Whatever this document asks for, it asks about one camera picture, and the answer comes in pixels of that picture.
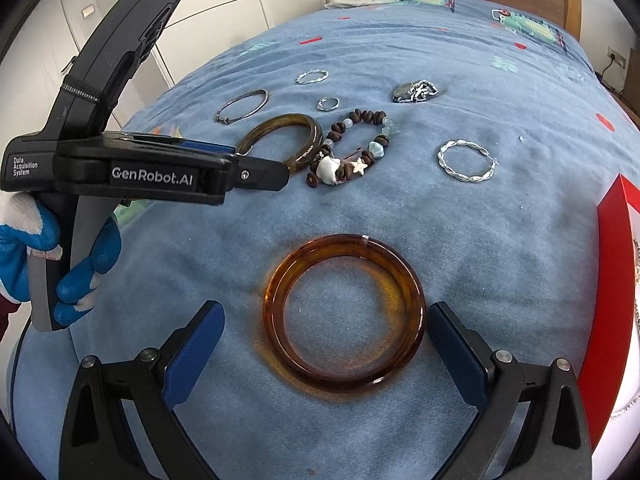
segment star charm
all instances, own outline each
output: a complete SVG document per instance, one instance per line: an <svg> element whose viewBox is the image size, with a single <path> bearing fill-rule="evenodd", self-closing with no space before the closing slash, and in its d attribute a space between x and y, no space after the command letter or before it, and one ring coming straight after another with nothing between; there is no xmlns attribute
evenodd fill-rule
<svg viewBox="0 0 640 480"><path fill-rule="evenodd" d="M361 176L364 176L364 170L368 167L361 158L352 162L351 165L353 166L353 173L359 173Z"/></svg>

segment screw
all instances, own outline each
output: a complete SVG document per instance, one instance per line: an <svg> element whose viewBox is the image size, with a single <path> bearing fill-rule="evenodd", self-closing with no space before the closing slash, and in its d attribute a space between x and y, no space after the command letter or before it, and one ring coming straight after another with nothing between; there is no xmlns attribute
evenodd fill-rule
<svg viewBox="0 0 640 480"><path fill-rule="evenodd" d="M571 370L571 365L566 359L558 359L558 361L556 361L556 365L558 365L558 368L560 368L563 372L568 372L569 370Z"/></svg>
<svg viewBox="0 0 640 480"><path fill-rule="evenodd" d="M513 355L508 350L498 350L495 353L495 358L498 359L501 363L508 364L513 361Z"/></svg>
<svg viewBox="0 0 640 480"><path fill-rule="evenodd" d="M145 363L150 363L156 357L158 357L158 350L155 348L146 348L138 355L141 361Z"/></svg>
<svg viewBox="0 0 640 480"><path fill-rule="evenodd" d="M80 361L80 364L82 365L82 368L91 368L93 365L95 365L95 356L88 355L87 357L83 358L82 361Z"/></svg>

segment blue glove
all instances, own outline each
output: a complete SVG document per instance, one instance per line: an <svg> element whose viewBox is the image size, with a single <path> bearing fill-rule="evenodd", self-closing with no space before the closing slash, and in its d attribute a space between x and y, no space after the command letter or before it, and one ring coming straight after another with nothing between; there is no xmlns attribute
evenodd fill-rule
<svg viewBox="0 0 640 480"><path fill-rule="evenodd" d="M47 258L58 259L62 253L59 238L58 221L30 194L0 193L0 295L4 300L0 301L0 317L29 301L28 251L46 252ZM61 301L54 311L58 323L71 325L94 307L95 289L115 265L121 248L118 226L110 218L96 238L91 255L58 283Z"/></svg>

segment amber bangle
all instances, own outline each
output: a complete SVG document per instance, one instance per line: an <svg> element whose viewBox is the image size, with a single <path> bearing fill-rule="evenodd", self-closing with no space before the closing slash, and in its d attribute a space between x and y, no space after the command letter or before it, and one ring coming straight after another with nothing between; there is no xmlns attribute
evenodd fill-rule
<svg viewBox="0 0 640 480"><path fill-rule="evenodd" d="M315 264L338 256L357 256L389 272L402 292L408 314L400 345L388 362L371 372L351 377L323 372L306 363L292 348L284 324L287 296L296 280ZM278 361L288 371L310 386L329 392L344 392L379 384L407 364L424 335L425 316L426 306L420 281L400 254L368 236L339 234L308 242L278 266L264 295L262 322Z"/></svg>
<svg viewBox="0 0 640 480"><path fill-rule="evenodd" d="M238 155L246 155L256 142L265 135L284 128L285 126L306 126L309 128L309 138L302 148L295 155L290 156L284 161L289 168L291 174L306 168L320 151L322 143L322 128L320 124L312 117L303 114L286 114L274 117L268 121L258 124L251 130L244 139L240 141L240 145L236 148Z"/></svg>

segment jewelry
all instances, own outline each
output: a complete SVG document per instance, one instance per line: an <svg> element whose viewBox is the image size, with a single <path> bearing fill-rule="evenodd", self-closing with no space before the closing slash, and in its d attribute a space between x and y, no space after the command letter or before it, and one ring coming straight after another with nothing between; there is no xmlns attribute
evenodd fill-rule
<svg viewBox="0 0 640 480"><path fill-rule="evenodd" d="M309 74L322 74L322 75L318 79L312 79L310 81L302 81ZM296 79L296 83L298 83L299 85L311 85L313 83L319 83L321 81L324 81L328 77L329 77L329 73L327 72L327 70L309 70L309 72L300 74Z"/></svg>
<svg viewBox="0 0 640 480"><path fill-rule="evenodd" d="M335 105L327 107L324 105L327 101L335 101ZM318 110L321 110L323 112L330 112L331 110L335 110L338 107L340 107L340 99L338 99L337 97L323 97L318 101Z"/></svg>
<svg viewBox="0 0 640 480"><path fill-rule="evenodd" d="M284 164L289 168L290 174L306 168L316 156L318 150L320 150L322 128L314 118L303 114L280 115L258 124L240 141L240 145L236 148L237 155L247 155L254 144L261 138L285 126L306 126L309 128L309 137L305 145L295 155L284 161Z"/></svg>
<svg viewBox="0 0 640 480"><path fill-rule="evenodd" d="M383 133L377 134L366 150L358 148L345 158L336 157L334 142L341 140L345 131L360 121L376 126L384 124ZM385 156L385 148L389 145L387 134L396 133L396 131L396 126L384 112L360 111L356 108L343 122L332 124L331 131L309 166L311 172L306 176L306 184L311 188L318 187L320 182L328 186L337 186L353 179L356 174L364 176L364 170L373 166L377 159Z"/></svg>
<svg viewBox="0 0 640 480"><path fill-rule="evenodd" d="M635 261L634 267L636 268L636 287L637 287L638 283L640 282L640 245L638 244L638 240L636 240L636 237L634 237L634 261ZM637 300L634 300L634 322L638 329L638 334L640 334L640 312L638 312ZM624 413L628 412L628 410L631 409L631 407L635 405L638 402L638 400L640 400L640 388L638 389L638 391L636 391L634 398L631 399L624 407L611 413L610 418L616 418L617 416L623 415Z"/></svg>
<svg viewBox="0 0 640 480"><path fill-rule="evenodd" d="M296 354L284 324L287 296L296 280L315 264L339 256L356 256L373 262L395 279L402 291L407 323L401 342L388 362L372 372L351 377L313 368ZM414 356L425 328L426 306L420 280L409 263L395 250L363 235L338 234L306 243L290 254L275 271L264 295L262 322L278 361L306 384L329 392L353 391L387 380Z"/></svg>
<svg viewBox="0 0 640 480"><path fill-rule="evenodd" d="M449 148L452 148L453 146L468 146L474 150L478 150L480 153L482 153L486 158L488 158L491 161L491 167L482 176L477 176L477 175L466 176L465 174L458 173L452 170L444 160L444 152L446 152ZM469 142L468 140L450 140L440 148L440 151L438 152L438 163L441 165L442 169L447 172L447 174L450 174L451 176L455 177L456 179L462 182L482 182L484 180L489 180L492 176L494 176L494 171L495 171L496 165L498 164L498 160L495 158L491 158L489 156L489 152L486 149L484 149L482 146L478 146L474 142Z"/></svg>
<svg viewBox="0 0 640 480"><path fill-rule="evenodd" d="M395 103L422 103L436 97L440 91L436 86L421 79L413 83L405 83L394 90L393 102Z"/></svg>
<svg viewBox="0 0 640 480"><path fill-rule="evenodd" d="M264 95L264 99L255 110L252 110L251 112L244 114L242 117L238 117L236 119L229 119L228 117L220 117L220 112L222 112L222 110L224 110L226 107L231 106L233 103L237 103L238 101L241 101L242 99L246 99L247 97L251 97L253 95L261 95L261 94ZM217 111L214 119L217 122L222 124L231 124L231 123L241 121L242 119L246 119L247 117L250 117L253 114L255 114L258 110L260 110L260 108L262 108L265 104L267 104L268 100L269 100L269 93L266 90L264 89L252 90L251 92L242 94L240 97L236 97L235 99L232 99L227 104L225 104L222 108L220 108L220 110Z"/></svg>

